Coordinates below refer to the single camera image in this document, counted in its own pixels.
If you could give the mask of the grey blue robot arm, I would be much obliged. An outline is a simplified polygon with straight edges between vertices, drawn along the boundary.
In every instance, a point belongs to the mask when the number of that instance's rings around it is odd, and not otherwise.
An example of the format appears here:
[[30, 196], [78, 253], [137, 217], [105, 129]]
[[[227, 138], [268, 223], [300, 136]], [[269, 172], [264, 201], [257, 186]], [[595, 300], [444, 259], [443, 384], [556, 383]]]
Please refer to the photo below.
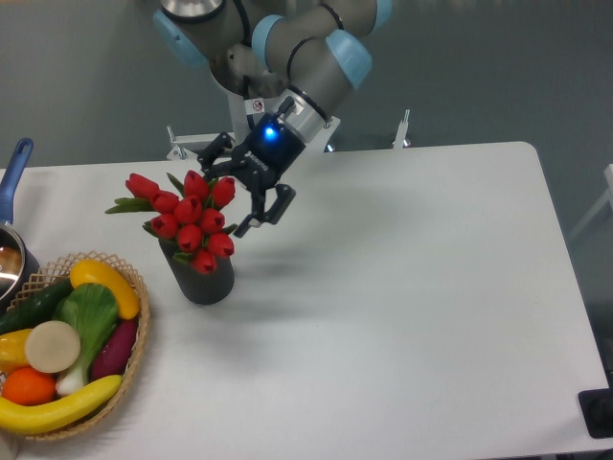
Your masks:
[[213, 63], [238, 46], [282, 84], [244, 137], [219, 134], [198, 154], [205, 178], [232, 176], [251, 195], [235, 231], [275, 224], [296, 195], [281, 178], [337, 107], [369, 75], [361, 37], [391, 17], [390, 1], [321, 1], [292, 17], [283, 1], [163, 1], [153, 16], [167, 46], [188, 65]]

